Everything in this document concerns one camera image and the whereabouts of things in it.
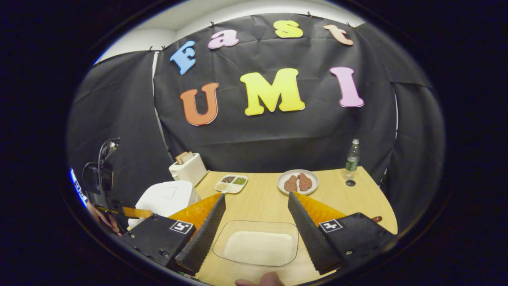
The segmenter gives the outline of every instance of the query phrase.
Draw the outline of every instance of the human hand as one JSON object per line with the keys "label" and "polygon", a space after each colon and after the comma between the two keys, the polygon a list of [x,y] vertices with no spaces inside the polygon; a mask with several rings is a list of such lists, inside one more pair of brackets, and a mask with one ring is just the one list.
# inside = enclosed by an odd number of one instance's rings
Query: human hand
{"label": "human hand", "polygon": [[259,284],[254,284],[245,279],[235,280],[236,286],[285,286],[279,278],[277,272],[267,272],[261,277]]}
{"label": "human hand", "polygon": [[113,216],[111,214],[107,214],[108,218],[109,218],[109,221],[108,221],[106,216],[100,210],[96,209],[90,202],[86,203],[86,208],[97,223],[101,223],[101,221],[102,221],[107,226],[109,226],[118,236],[122,235],[120,233],[120,229],[118,228],[118,225],[116,224],[115,219],[113,218]]}

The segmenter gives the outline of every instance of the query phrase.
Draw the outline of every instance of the seasoning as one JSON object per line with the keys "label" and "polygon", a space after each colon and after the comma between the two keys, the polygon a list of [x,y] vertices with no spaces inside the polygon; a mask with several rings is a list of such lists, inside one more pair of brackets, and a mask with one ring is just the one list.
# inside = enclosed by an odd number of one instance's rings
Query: seasoning
{"label": "seasoning", "polygon": [[220,190],[220,191],[224,191],[225,189],[227,189],[227,185],[226,184],[220,184],[217,186],[217,189]]}
{"label": "seasoning", "polygon": [[223,183],[231,183],[233,181],[233,179],[235,178],[235,176],[229,176],[229,177],[225,177],[222,182]]}
{"label": "seasoning", "polygon": [[236,178],[236,180],[233,182],[233,184],[236,184],[236,185],[243,185],[243,184],[245,184],[245,181],[247,181],[247,179],[238,177],[238,178]]}

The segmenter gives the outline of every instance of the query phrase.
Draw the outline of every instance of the plastic bottle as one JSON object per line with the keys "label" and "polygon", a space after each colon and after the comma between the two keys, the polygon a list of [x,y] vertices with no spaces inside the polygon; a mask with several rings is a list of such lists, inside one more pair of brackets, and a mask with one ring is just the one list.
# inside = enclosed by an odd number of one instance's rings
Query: plastic bottle
{"label": "plastic bottle", "polygon": [[358,163],[360,162],[360,141],[358,139],[353,139],[353,145],[349,152],[347,153],[347,163],[346,163],[346,178],[351,180],[353,179],[353,174],[358,167]]}

